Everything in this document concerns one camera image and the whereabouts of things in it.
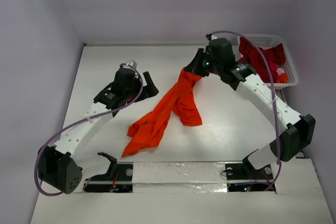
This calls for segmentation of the orange t shirt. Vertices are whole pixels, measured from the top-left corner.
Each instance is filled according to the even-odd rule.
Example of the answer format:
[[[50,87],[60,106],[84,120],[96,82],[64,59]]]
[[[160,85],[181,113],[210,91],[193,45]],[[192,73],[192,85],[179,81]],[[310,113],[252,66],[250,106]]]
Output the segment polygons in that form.
[[[122,157],[158,147],[172,113],[179,117],[184,126],[202,125],[202,118],[193,93],[195,85],[201,79],[200,76],[182,69],[177,82],[156,107],[129,127],[127,136],[131,137],[131,140],[125,147]]]

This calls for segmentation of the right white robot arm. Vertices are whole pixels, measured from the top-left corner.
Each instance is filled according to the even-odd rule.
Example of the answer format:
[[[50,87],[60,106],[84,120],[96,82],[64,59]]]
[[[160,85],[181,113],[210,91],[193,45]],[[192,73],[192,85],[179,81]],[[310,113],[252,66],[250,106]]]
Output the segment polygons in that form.
[[[266,86],[250,64],[236,61],[227,39],[213,37],[205,48],[198,49],[185,70],[200,77],[211,73],[218,75],[273,125],[275,140],[244,158],[241,171],[246,177],[255,177],[266,165],[291,160],[311,144],[316,124],[314,117],[303,116],[290,108]]]

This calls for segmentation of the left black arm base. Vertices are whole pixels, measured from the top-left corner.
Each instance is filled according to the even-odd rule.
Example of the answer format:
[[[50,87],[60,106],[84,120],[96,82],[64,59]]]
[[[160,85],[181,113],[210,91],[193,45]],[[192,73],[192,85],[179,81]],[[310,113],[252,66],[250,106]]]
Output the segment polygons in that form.
[[[87,193],[131,193],[133,192],[133,163],[119,163],[118,160],[105,153],[99,156],[109,161],[107,171],[85,180],[83,191]]]

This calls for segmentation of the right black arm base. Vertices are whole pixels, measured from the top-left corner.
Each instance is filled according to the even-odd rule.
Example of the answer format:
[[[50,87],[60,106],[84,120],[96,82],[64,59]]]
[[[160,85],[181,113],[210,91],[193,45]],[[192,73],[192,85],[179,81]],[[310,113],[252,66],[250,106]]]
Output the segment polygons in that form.
[[[240,163],[226,163],[220,175],[228,179],[228,190],[251,192],[266,190],[275,192],[273,174],[266,174],[271,170],[271,164],[277,157],[269,148],[257,149],[247,155]]]

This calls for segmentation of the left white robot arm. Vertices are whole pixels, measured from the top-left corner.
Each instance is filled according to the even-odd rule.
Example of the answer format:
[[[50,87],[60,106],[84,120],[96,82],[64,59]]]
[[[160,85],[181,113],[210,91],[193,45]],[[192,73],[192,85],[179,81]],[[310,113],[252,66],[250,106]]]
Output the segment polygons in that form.
[[[71,194],[82,180],[78,154],[120,110],[158,92],[149,72],[139,73],[134,66],[121,64],[114,80],[94,97],[84,117],[55,133],[39,149],[34,167],[39,192],[49,197]]]

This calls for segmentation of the dark red t shirt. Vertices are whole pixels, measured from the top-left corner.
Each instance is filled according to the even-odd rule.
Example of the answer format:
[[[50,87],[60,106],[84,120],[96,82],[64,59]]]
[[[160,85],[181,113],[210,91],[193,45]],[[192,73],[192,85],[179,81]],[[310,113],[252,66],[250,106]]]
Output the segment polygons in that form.
[[[282,44],[269,49],[262,49],[259,47],[259,50],[263,53],[267,62],[273,61],[279,67],[286,62],[286,56]],[[240,37],[239,52],[243,55],[241,61],[249,63],[260,75],[262,81],[264,83],[269,83],[269,73],[263,58],[260,56],[257,49],[253,47],[245,38]]]

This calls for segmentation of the white plastic basket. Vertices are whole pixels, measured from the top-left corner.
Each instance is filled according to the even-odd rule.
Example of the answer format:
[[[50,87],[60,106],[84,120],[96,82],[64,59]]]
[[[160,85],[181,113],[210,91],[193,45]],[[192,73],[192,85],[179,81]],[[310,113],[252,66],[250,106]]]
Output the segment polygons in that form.
[[[245,34],[245,39],[257,49],[259,52],[260,56],[263,58],[263,61],[266,65],[266,68],[268,70],[269,76],[271,76],[270,69],[268,67],[267,60],[263,53],[259,50],[259,47],[262,49],[269,49],[272,47],[275,47],[279,44],[283,45],[285,56],[286,56],[286,62],[281,65],[280,67],[283,68],[285,73],[287,74],[289,81],[288,83],[274,83],[275,89],[283,89],[285,87],[289,86],[295,86],[298,84],[298,77],[297,73],[294,67],[294,64],[292,62],[292,58],[289,52],[289,49],[285,45],[284,40],[278,36],[278,35],[270,35],[270,34]],[[239,45],[240,45],[240,36],[237,37],[238,41],[238,50],[239,50]]]

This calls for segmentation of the pink cloth in basket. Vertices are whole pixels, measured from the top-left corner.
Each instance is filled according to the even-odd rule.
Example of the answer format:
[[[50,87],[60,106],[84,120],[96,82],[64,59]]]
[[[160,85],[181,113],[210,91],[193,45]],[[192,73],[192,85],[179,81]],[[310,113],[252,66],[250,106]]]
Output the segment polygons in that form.
[[[283,68],[279,67],[275,62],[268,61],[268,67],[270,69],[273,79],[277,79],[279,76],[285,74]]]

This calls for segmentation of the small orange cloth in basket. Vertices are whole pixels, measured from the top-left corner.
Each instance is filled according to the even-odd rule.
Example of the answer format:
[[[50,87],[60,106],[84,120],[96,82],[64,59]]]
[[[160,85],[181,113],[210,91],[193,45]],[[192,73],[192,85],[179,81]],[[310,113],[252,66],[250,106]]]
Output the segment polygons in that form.
[[[277,83],[288,83],[288,81],[289,78],[286,73],[279,75],[277,78]]]

